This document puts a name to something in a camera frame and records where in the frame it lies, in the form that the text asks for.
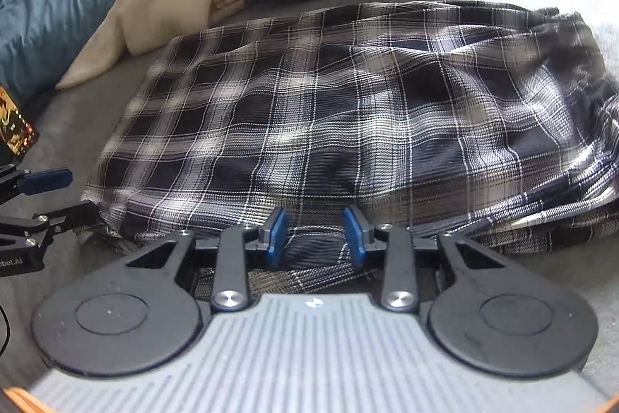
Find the plaid fabric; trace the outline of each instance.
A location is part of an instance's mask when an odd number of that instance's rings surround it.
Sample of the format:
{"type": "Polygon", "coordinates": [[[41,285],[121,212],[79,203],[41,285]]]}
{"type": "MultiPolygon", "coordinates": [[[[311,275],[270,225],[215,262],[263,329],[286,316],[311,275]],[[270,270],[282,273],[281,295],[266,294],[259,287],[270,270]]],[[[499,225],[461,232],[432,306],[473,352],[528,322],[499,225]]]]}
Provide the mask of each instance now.
{"type": "Polygon", "coordinates": [[[138,244],[286,207],[284,268],[323,268],[256,289],[308,291],[355,275],[350,204],[507,252],[615,231],[618,115],[578,14],[412,2],[259,19],[168,45],[84,198],[138,244]]]}

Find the cable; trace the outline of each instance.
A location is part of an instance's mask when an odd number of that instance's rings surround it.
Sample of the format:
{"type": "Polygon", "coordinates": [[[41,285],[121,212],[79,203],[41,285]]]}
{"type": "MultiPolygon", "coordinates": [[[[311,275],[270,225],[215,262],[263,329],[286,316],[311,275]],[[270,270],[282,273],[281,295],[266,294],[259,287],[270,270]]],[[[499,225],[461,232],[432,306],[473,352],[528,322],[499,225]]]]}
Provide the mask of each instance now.
{"type": "Polygon", "coordinates": [[[6,347],[9,344],[10,325],[9,325],[9,319],[6,316],[6,314],[4,313],[4,308],[2,308],[2,305],[0,305],[0,312],[2,313],[2,317],[4,317],[4,323],[6,324],[6,338],[4,338],[4,343],[2,344],[2,348],[0,348],[0,357],[2,357],[2,354],[4,353],[4,350],[6,350],[6,347]]]}

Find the metal screw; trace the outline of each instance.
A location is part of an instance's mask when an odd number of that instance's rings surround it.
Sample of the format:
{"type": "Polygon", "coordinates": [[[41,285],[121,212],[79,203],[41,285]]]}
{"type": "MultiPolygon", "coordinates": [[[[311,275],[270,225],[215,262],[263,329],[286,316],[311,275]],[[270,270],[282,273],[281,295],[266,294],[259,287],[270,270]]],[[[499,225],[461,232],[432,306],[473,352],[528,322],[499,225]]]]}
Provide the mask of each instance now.
{"type": "Polygon", "coordinates": [[[415,297],[408,291],[393,291],[385,296],[385,301],[393,308],[406,308],[415,303],[415,297]]]}
{"type": "Polygon", "coordinates": [[[237,291],[220,291],[213,296],[213,301],[220,307],[235,308],[245,301],[245,296],[237,291]]]}

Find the gray bedsheet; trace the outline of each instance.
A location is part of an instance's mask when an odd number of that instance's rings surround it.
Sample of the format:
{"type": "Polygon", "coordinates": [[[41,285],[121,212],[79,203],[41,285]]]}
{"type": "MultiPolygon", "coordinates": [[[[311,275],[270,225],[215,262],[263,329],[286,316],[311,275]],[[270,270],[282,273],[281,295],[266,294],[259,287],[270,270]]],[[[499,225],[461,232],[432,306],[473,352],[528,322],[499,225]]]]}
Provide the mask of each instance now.
{"type": "MultiPolygon", "coordinates": [[[[230,21],[300,13],[306,10],[359,2],[406,2],[410,0],[312,0],[310,2],[254,7],[230,21]]],[[[617,0],[486,0],[518,4],[530,9],[557,6],[578,10],[590,25],[605,56],[607,67],[619,77],[619,2],[617,0]]],[[[38,121],[41,138],[22,164],[29,170],[68,166],[75,182],[68,190],[36,197],[19,197],[5,204],[6,215],[30,216],[34,212],[68,206],[78,201],[95,161],[126,103],[143,80],[154,55],[127,58],[106,75],[78,88],[60,93],[38,121]]],[[[609,394],[619,391],[619,264],[618,239],[571,248],[523,261],[563,285],[580,291],[600,319],[600,335],[586,372],[609,394]]],[[[111,261],[110,248],[89,243],[79,246],[75,236],[59,236],[48,251],[44,271],[0,279],[0,303],[11,322],[11,342],[0,360],[0,386],[28,386],[45,370],[29,339],[30,314],[49,292],[76,276],[111,261]]],[[[4,337],[0,322],[0,342],[4,337]]]]}

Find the blue pillow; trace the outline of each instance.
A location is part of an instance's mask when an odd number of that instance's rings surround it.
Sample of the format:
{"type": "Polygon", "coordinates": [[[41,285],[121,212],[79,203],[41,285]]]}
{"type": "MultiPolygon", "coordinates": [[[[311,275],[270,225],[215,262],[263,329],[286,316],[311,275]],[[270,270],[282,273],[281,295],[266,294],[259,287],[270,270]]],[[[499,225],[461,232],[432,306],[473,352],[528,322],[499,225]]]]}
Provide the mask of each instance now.
{"type": "Polygon", "coordinates": [[[0,0],[0,83],[24,107],[55,86],[115,0],[0,0]]]}

